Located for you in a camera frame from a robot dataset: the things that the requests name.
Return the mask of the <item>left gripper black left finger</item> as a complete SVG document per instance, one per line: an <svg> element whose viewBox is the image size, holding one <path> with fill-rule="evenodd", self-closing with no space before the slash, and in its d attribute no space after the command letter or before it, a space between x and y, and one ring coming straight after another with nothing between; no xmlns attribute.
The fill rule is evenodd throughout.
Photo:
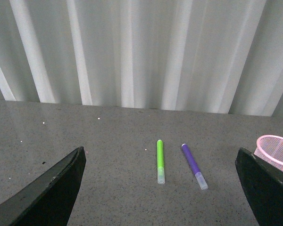
<svg viewBox="0 0 283 226"><path fill-rule="evenodd" d="M86 164L79 147L0 204L0 226L65 226Z"/></svg>

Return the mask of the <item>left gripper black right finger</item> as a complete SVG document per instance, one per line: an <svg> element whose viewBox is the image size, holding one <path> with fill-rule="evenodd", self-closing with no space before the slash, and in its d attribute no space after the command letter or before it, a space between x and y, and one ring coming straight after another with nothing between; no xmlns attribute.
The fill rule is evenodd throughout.
<svg viewBox="0 0 283 226"><path fill-rule="evenodd" d="M283 226L283 172L242 147L235 167L258 224Z"/></svg>

